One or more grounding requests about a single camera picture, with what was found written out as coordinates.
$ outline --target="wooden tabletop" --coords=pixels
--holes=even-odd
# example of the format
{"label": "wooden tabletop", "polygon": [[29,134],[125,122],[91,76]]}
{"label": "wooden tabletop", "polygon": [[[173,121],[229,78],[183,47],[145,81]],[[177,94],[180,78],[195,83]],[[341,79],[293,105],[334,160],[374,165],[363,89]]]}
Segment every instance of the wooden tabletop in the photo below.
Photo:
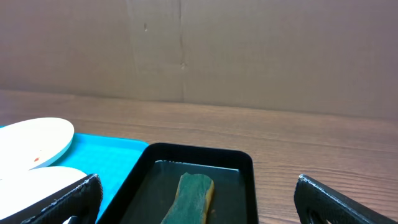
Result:
{"label": "wooden tabletop", "polygon": [[398,121],[0,90],[0,125],[45,116],[77,133],[244,151],[261,223],[299,222],[299,174],[398,221]]}

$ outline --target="white plate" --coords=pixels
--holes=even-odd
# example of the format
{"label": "white plate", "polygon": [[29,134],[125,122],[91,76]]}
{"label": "white plate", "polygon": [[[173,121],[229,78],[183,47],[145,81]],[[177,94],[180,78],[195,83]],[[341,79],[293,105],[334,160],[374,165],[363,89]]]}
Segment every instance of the white plate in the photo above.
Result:
{"label": "white plate", "polygon": [[56,161],[72,142],[73,125],[61,118],[37,118],[0,128],[0,180]]}
{"label": "white plate", "polygon": [[71,167],[43,167],[0,180],[0,220],[85,177]]}

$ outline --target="green sponge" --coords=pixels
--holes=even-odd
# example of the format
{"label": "green sponge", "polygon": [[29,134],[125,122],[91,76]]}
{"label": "green sponge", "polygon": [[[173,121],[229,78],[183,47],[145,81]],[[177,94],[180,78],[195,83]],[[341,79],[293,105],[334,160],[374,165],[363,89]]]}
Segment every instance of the green sponge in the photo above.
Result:
{"label": "green sponge", "polygon": [[205,224],[213,192],[214,182],[208,176],[184,173],[174,203],[161,224]]}

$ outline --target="wood grain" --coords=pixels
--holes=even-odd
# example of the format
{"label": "wood grain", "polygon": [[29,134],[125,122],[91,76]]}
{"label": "wood grain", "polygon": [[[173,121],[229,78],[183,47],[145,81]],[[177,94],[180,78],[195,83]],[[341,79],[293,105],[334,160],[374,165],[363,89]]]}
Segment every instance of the wood grain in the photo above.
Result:
{"label": "wood grain", "polygon": [[398,121],[5,90],[0,105],[2,125],[56,116],[78,133],[244,151],[261,223],[299,222],[299,174],[398,220]]}

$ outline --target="brown wood surface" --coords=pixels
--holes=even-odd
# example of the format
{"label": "brown wood surface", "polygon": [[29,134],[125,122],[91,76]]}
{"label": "brown wood surface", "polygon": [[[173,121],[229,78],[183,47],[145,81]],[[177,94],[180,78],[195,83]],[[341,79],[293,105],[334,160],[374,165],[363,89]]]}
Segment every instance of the brown wood surface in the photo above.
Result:
{"label": "brown wood surface", "polygon": [[398,220],[398,121],[0,90],[1,125],[43,116],[77,133],[244,151],[261,223],[299,221],[299,174]]}

